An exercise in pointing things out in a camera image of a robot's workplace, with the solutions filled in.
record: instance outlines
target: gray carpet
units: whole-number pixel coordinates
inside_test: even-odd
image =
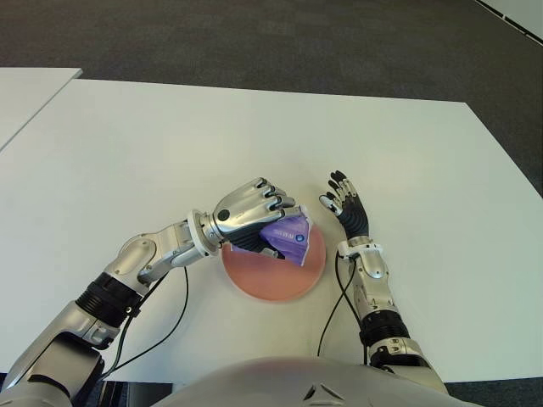
[[[0,66],[467,102],[543,193],[543,47],[473,0],[2,0]],[[543,399],[541,379],[448,387],[486,405]]]

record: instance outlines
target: robot forearm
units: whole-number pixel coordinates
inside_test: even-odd
[[[411,339],[389,288],[383,249],[367,236],[338,245],[339,256],[354,259],[355,306],[361,319],[361,341],[370,365],[447,393],[445,385]]]
[[[3,390],[20,387],[31,398],[28,392],[42,392],[46,384],[78,404],[104,368],[96,349],[107,348],[126,317],[139,314],[152,282],[173,268],[216,254],[225,241],[277,256],[258,233],[275,220],[299,215],[294,205],[285,192],[257,178],[224,197],[210,214],[193,210],[182,222],[133,237],[17,359]],[[10,390],[9,400],[15,400],[16,392]]]

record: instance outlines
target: robotic hand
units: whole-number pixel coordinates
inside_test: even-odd
[[[226,195],[210,218],[216,235],[252,252],[283,256],[259,236],[262,228],[284,217],[299,216],[296,202],[285,191],[257,178]]]
[[[152,282],[216,254],[226,241],[278,257],[259,231],[300,213],[284,191],[256,178],[226,195],[210,214],[193,210],[182,222],[133,237],[17,359],[4,381],[2,400],[82,404],[104,369],[96,349],[109,346],[127,316],[137,316]]]
[[[339,257],[355,261],[355,307],[361,323],[362,346],[369,348],[370,365],[447,393],[401,319],[389,288],[383,248],[369,237],[367,214],[360,196],[345,174],[336,171],[330,176],[332,181],[328,185],[335,195],[327,192],[319,199],[345,230],[348,240],[338,245]]]

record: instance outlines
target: purple package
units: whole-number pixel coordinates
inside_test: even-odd
[[[305,208],[302,208],[302,213],[303,215],[295,218],[278,220],[260,231],[262,239],[296,265],[304,265],[305,256],[309,251],[311,220],[305,215]],[[233,245],[232,250],[243,251]]]

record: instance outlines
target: black fingertip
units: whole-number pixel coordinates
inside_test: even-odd
[[[339,189],[339,185],[336,184],[334,181],[328,181],[328,185],[335,189],[336,191]]]
[[[341,178],[339,178],[335,172],[330,173],[330,178],[332,178],[336,182],[340,182]]]

